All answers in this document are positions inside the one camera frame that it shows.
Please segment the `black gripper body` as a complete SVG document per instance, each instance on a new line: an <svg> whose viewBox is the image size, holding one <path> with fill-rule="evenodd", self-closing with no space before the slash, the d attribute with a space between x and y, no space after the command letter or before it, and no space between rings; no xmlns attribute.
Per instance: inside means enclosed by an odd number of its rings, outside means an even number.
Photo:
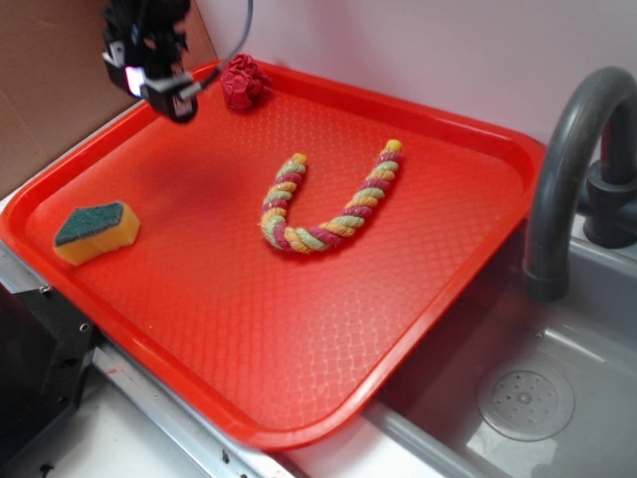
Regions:
<svg viewBox="0 0 637 478"><path fill-rule="evenodd" d="M196 99L181 98L193 85L182 62L186 35L178 29L190 7L189 1L110 1L102 10L110 81L176 123L188 123L198 112Z"/></svg>

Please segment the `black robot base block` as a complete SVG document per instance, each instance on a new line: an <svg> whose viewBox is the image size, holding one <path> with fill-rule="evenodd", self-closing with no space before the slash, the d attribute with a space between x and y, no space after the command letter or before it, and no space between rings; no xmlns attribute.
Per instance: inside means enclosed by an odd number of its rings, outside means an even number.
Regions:
<svg viewBox="0 0 637 478"><path fill-rule="evenodd" d="M1 289L1 468L79 408L99 331L57 291Z"/></svg>

